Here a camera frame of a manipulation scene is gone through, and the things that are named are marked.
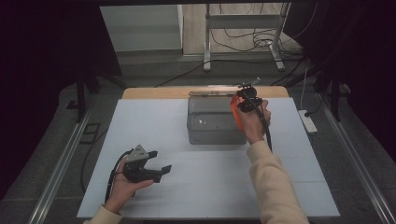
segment floor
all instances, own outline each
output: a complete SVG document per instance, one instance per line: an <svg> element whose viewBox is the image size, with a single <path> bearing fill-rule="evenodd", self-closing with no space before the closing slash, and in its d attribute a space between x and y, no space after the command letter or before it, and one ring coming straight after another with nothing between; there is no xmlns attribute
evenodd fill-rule
<svg viewBox="0 0 396 224"><path fill-rule="evenodd" d="M210 4L209 8L211 15L279 15L282 4ZM205 5L183 5L183 54L204 53L205 14ZM212 29L210 49L214 53L268 51L264 39L272 39L274 33L273 29ZM289 50L299 48L287 35L282 34L280 39Z"/></svg>
<svg viewBox="0 0 396 224"><path fill-rule="evenodd" d="M258 6L254 6L254 8L255 13L259 11ZM279 6L276 5L273 9L271 9L272 5L268 5L266 8L269 10L268 12L279 11ZM248 13L250 5L244 6L243 9ZM228 10L229 8L224 7L224 11L228 12ZM227 44L233 42L227 38L221 39L219 37L219 40ZM242 42L237 47L248 48L251 43L249 41ZM189 53L191 55L199 54L201 47L191 47ZM216 49L214 46L213 50L230 52L227 49ZM202 58L200 56L177 54L136 56L133 53L123 53L119 55L123 77L117 78L127 85L137 87L153 87L174 77L179 78L164 85L233 85L249 82L257 77L262 80L259 85L270 85L288 74L297 64L297 61L285 62L287 70L281 73L276 70L274 63L270 62L271 55L269 52L216 55L215 58L225 61L212 63L212 70L206 73L202 70ZM302 63L290 78L303 75L308 65L307 62ZM318 112L311 117L317 125L318 133L311 136L310 140L341 216L311 217L310 220L317 224L382 223L375 210L372 198L368 196L367 189L361 183L361 179L348 158L342 141L332 126L326 101L322 103L320 100L320 97L328 99L328 95L313 90L312 84L315 80L316 77L309 77L306 81L288 88L288 92L290 97L294 99L297 108L300 108L301 105L308 111L315 111L318 108ZM102 77L99 77L98 81L102 88L99 93L92 94L86 91L87 106L91 111L87 120L88 128L77 140L78 143L73 156L70 158L70 163L65 167L64 176L60 175L62 181L56 190L53 202L49 204L49 210L43 213L41 223L82 223L83 221L76 218L79 204L83 198L84 189L89 183L101 145L106 138L106 128L111 122L117 101L123 93L123 88L114 82ZM14 185L9 189L7 196L0 202L0 222L18 224L27 223L30 220L39 200L42 199L42 193L45 193L43 189L48 185L52 171L59 164L58 160L77 128L77 110L67 109L70 101L76 100L75 85L65 88L61 92L58 109L46 134ZM377 184L385 201L388 202L390 211L395 214L396 165L394 161L348 106L347 95L340 99L339 112L342 127L349 141L359 152L370 177ZM124 219L121 223L138 222ZM145 221L145 223L170 222ZM207 221L206 223L235 222Z"/></svg>

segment wooden edge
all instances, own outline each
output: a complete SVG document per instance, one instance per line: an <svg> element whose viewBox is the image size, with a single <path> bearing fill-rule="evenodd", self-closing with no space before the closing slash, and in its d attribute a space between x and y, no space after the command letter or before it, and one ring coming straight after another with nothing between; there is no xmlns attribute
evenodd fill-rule
<svg viewBox="0 0 396 224"><path fill-rule="evenodd" d="M255 86L257 96L261 98L289 97L288 91L280 86ZM124 91L122 99L187 99L191 91L237 91L237 87L162 87L129 88Z"/></svg>

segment metal rail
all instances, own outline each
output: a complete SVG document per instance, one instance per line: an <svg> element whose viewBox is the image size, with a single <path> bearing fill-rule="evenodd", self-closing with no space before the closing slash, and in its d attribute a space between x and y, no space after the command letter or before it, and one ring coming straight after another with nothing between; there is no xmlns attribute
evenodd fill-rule
<svg viewBox="0 0 396 224"><path fill-rule="evenodd" d="M51 176L49 177L49 181L47 182L46 187L41 193L40 199L35 205L35 209L33 210L31 217L29 218L29 224L38 224L44 222L47 213L50 210L50 206L52 205L52 202L55 198L56 192L58 191L58 188L61 185L62 180L64 179L64 174L76 150L78 141L82 133L84 132L85 126L91 115L95 100L96 96L94 95L90 102L89 108L85 113L85 116L82 118L81 122L76 125L69 141L64 147L64 152L56 163L55 168Z"/></svg>
<svg viewBox="0 0 396 224"><path fill-rule="evenodd" d="M337 135L338 139L340 140L341 145L348 157L352 167L355 169L355 173L358 176L361 184L363 185L364 189L366 190L367 195L369 196L370 200L373 203L373 206L378 213L379 217L384 224L395 224L396 220L392 211L389 208L389 205L384 198L379 186L375 183L372 176L368 172L366 166L364 165L361 157L358 153L358 150L353 146L352 142L350 141L349 137L347 136L347 132L345 131L341 122L338 122L332 112L327 107L329 104L326 101L326 106L324 107L324 111L326 113L327 119L329 120L332 128L334 129L335 134Z"/></svg>

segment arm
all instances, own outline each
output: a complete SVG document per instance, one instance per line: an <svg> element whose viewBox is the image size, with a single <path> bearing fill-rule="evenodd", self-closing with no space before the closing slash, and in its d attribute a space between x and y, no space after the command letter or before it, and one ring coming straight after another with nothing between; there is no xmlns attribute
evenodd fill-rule
<svg viewBox="0 0 396 224"><path fill-rule="evenodd" d="M116 172L116 177L113 183L110 197L101 205L95 216L84 224L118 224L122 216L120 215L121 208L134 196L138 189L150 186L154 183L153 180L146 180L139 183L131 183L122 174L122 169L125 164L125 159L120 162L119 168Z"/></svg>
<svg viewBox="0 0 396 224"><path fill-rule="evenodd" d="M271 112L266 109L267 105L268 101L262 102L262 113L270 124ZM262 223L308 223L288 172L263 139L265 132L259 116L255 111L243 113L240 110L238 115L250 143L247 150L251 161L249 173L256 190Z"/></svg>

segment wrist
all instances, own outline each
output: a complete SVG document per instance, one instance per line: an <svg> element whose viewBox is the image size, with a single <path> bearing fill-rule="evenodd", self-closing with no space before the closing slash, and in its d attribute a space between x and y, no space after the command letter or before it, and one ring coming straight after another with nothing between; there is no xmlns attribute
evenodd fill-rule
<svg viewBox="0 0 396 224"><path fill-rule="evenodd" d="M124 203L117 202L116 200L112 200L110 198L105 202L104 208L114 214L119 214L123 205Z"/></svg>
<svg viewBox="0 0 396 224"><path fill-rule="evenodd" d="M247 137L247 141L248 141L251 145L253 145L253 144L257 143L257 142L264 141L264 137L263 137L262 135L248 136L248 137Z"/></svg>

